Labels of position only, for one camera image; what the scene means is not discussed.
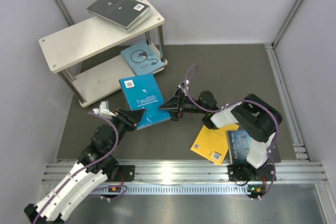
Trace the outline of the blue paperback book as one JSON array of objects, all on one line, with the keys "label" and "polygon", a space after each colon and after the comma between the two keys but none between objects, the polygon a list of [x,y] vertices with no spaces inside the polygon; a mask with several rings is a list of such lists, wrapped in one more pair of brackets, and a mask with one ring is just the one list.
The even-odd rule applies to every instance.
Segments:
[{"label": "blue paperback book", "polygon": [[164,99],[154,74],[123,78],[119,80],[119,84],[130,110],[145,109],[138,130],[171,119],[168,111],[159,109]]}]

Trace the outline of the light blue cat book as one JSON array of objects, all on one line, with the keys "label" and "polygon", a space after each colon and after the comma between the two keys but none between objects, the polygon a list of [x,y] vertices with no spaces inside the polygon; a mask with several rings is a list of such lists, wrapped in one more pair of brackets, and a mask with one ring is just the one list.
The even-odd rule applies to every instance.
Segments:
[{"label": "light blue cat book", "polygon": [[160,56],[145,41],[122,50],[121,56],[136,76],[153,73],[164,66]]}]

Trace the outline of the black shiny book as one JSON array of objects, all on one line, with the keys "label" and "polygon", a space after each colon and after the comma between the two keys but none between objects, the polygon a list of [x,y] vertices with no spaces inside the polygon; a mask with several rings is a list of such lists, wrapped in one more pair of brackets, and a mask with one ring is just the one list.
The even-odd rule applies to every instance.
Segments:
[{"label": "black shiny book", "polygon": [[96,0],[87,10],[126,31],[135,29],[152,14],[149,5],[137,0]]}]

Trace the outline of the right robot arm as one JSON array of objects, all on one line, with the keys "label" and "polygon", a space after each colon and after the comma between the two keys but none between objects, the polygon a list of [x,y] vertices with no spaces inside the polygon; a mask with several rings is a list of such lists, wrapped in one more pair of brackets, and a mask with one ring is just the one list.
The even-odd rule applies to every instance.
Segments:
[{"label": "right robot arm", "polygon": [[210,130],[231,124],[241,126],[251,137],[245,166],[245,174],[251,180],[258,180],[264,174],[263,165],[268,161],[269,149],[277,139],[283,121],[280,112],[252,93],[242,101],[219,108],[208,90],[201,92],[198,99],[193,99],[187,90],[178,88],[159,109],[168,111],[173,121],[181,119],[184,113],[203,113],[203,124]]}]

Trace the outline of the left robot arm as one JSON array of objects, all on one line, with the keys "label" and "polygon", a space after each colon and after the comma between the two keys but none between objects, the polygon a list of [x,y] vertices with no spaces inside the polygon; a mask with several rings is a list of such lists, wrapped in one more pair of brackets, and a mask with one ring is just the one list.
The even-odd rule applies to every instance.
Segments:
[{"label": "left robot arm", "polygon": [[94,115],[105,121],[96,128],[90,144],[82,151],[71,170],[42,200],[28,204],[24,213],[30,223],[65,223],[74,209],[100,184],[114,180],[119,162],[112,156],[127,132],[134,131],[146,110],[116,109]]}]

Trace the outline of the yellow book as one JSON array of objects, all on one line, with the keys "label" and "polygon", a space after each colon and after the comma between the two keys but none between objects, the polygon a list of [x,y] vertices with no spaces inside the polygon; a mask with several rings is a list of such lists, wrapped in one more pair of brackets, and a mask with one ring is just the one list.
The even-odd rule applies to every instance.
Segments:
[{"label": "yellow book", "polygon": [[227,132],[238,128],[238,124],[230,124],[218,130],[210,130],[203,126],[191,146],[191,151],[216,165],[221,165],[229,150]]}]

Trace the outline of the dark blue castle book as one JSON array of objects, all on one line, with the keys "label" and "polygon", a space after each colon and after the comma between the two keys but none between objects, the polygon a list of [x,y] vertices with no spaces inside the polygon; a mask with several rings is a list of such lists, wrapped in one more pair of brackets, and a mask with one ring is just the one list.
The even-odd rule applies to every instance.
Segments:
[{"label": "dark blue castle book", "polygon": [[227,131],[232,164],[242,164],[250,150],[251,137],[245,130]]}]

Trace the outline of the white two-tier shelf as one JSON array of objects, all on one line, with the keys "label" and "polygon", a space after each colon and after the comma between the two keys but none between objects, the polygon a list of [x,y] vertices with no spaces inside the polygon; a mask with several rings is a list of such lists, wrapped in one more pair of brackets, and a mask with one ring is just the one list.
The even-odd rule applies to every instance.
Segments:
[{"label": "white two-tier shelf", "polygon": [[154,7],[151,10],[151,16],[131,32],[92,17],[39,40],[50,71],[63,79],[83,108],[118,91],[119,80],[134,75],[117,52],[122,43],[145,35],[167,65],[163,53],[165,19]]}]

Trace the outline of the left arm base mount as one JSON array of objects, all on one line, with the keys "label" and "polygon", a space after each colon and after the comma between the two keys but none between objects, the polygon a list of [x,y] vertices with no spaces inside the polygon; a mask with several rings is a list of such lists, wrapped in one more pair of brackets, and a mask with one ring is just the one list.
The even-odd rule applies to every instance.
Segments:
[{"label": "left arm base mount", "polygon": [[135,177],[135,166],[134,165],[120,165],[116,175],[111,178],[110,182],[132,182]]}]

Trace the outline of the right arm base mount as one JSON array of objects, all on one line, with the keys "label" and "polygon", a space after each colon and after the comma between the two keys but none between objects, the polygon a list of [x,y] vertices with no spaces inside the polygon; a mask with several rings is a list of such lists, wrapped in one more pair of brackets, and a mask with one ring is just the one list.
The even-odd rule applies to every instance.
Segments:
[{"label": "right arm base mount", "polygon": [[228,165],[228,175],[230,182],[271,182],[276,180],[276,172],[272,163],[265,163],[260,168],[254,168],[244,161],[241,164]]}]

